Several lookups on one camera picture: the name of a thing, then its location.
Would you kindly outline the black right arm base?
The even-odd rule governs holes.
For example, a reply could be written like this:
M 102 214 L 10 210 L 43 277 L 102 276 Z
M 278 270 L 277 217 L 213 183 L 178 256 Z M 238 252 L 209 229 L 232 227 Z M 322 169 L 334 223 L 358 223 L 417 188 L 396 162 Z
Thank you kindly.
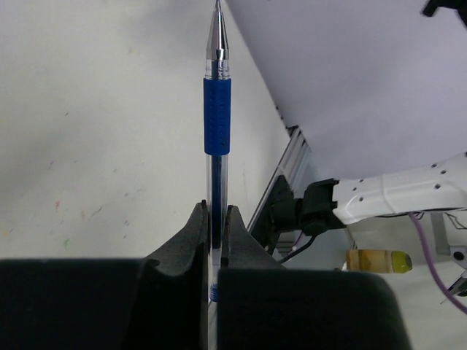
M 270 255 L 273 255 L 283 233 L 300 228 L 302 204 L 303 199 L 294 197 L 285 176 L 279 175 L 260 213 L 256 234 L 258 243 Z

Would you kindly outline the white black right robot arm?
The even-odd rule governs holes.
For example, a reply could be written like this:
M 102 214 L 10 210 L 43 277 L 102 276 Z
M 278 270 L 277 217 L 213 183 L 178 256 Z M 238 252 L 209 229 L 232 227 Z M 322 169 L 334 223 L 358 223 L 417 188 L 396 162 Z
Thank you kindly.
M 373 217 L 466 208 L 466 153 L 428 166 L 362 179 L 311 183 L 301 199 L 300 221 L 318 232 Z

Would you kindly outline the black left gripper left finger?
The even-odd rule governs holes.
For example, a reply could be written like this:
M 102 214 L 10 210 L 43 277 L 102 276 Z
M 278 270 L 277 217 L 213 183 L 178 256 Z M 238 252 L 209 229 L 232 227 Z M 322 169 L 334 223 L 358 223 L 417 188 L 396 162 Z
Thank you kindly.
M 3 349 L 206 349 L 207 208 L 144 258 L 1 261 Z

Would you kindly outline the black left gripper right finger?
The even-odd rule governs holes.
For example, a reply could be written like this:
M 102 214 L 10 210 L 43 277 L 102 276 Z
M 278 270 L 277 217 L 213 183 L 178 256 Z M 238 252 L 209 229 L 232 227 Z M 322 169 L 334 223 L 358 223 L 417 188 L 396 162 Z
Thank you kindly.
M 291 270 L 269 256 L 229 206 L 220 271 L 218 349 L 410 349 L 395 295 L 369 273 Z

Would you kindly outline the blue ballpoint pen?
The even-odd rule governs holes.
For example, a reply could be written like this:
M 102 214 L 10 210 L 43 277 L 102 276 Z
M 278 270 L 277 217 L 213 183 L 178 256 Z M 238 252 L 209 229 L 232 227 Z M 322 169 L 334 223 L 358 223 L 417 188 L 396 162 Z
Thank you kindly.
M 220 1 L 216 1 L 209 27 L 206 71 L 203 80 L 204 152 L 207 155 L 207 195 L 211 278 L 209 299 L 217 302 L 223 232 L 227 214 L 228 154 L 231 150 L 231 77 L 229 45 Z

